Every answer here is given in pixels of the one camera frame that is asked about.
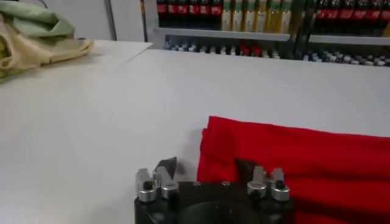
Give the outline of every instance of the white tabletop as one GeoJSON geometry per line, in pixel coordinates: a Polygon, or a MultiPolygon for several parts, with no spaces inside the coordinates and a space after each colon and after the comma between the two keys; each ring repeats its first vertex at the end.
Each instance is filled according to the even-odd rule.
{"type": "Polygon", "coordinates": [[[0,223],[132,223],[137,169],[178,156],[193,180],[209,115],[390,135],[388,68],[159,50],[103,67],[0,85],[0,223]]]}

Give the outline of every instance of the red cloth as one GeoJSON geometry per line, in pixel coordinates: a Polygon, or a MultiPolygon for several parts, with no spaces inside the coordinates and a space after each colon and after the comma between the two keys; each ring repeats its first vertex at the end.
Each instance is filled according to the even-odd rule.
{"type": "Polygon", "coordinates": [[[296,223],[390,223],[390,138],[211,116],[198,181],[237,181],[238,158],[283,169],[296,223]]]}

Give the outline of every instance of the oil bottle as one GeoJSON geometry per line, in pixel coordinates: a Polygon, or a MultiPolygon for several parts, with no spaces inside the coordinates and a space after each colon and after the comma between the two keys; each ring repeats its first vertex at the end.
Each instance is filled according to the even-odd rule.
{"type": "Polygon", "coordinates": [[[291,0],[284,0],[283,11],[281,12],[280,15],[280,27],[278,29],[280,33],[288,33],[290,19],[291,19],[291,0]]]}
{"type": "Polygon", "coordinates": [[[236,0],[233,12],[233,31],[241,31],[241,23],[243,19],[243,1],[236,0]]]}
{"type": "Polygon", "coordinates": [[[222,12],[222,30],[232,30],[231,0],[224,0],[224,10],[222,12]]]}
{"type": "Polygon", "coordinates": [[[255,17],[255,31],[264,32],[267,17],[267,0],[259,0],[255,17]]]}
{"type": "Polygon", "coordinates": [[[253,32],[254,23],[255,23],[255,0],[248,0],[247,10],[245,15],[245,23],[243,24],[244,31],[253,32]]]}
{"type": "Polygon", "coordinates": [[[268,33],[275,33],[279,31],[280,27],[280,0],[271,0],[271,4],[267,11],[266,28],[268,33]]]}

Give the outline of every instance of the green cloth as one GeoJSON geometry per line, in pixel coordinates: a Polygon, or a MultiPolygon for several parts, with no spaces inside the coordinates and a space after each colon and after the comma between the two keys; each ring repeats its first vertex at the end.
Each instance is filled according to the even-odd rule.
{"type": "Polygon", "coordinates": [[[58,14],[30,3],[0,0],[0,13],[28,37],[67,36],[74,32],[74,27],[58,14]]]}

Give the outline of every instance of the store shelf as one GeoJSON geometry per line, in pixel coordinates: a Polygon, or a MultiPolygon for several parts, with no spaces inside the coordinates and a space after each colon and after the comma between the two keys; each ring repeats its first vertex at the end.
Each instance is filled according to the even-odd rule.
{"type": "Polygon", "coordinates": [[[390,45],[388,37],[352,37],[352,36],[329,36],[311,35],[310,43],[330,44],[363,44],[363,45],[390,45]]]}
{"type": "Polygon", "coordinates": [[[234,38],[234,39],[248,39],[248,40],[287,41],[290,38],[290,34],[232,32],[232,31],[221,31],[221,30],[156,28],[155,32],[164,35],[234,38]]]}

